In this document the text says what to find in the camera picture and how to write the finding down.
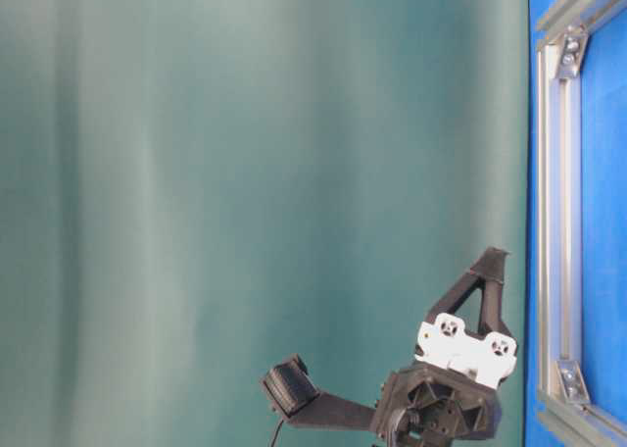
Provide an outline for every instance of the teal backdrop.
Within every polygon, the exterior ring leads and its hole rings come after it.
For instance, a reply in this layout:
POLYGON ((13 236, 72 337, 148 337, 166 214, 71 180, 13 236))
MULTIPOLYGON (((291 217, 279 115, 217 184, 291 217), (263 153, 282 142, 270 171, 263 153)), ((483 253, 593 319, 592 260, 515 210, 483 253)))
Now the teal backdrop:
POLYGON ((487 245, 522 349, 483 445, 521 445, 528 33, 527 0, 0 0, 0 445, 265 445, 296 351, 373 403, 487 245))

